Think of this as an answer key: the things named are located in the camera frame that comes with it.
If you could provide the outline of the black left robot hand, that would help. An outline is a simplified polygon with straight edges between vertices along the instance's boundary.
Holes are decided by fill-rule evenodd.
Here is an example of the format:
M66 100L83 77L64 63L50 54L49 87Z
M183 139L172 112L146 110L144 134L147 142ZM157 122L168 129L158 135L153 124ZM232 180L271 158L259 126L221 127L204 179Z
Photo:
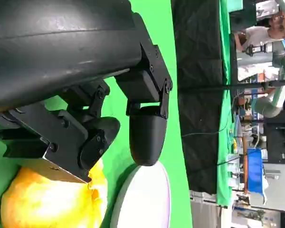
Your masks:
M114 77L127 98L129 144L154 165L172 81L127 0L0 0L0 140L5 158L55 181L85 182L116 138L103 117Z

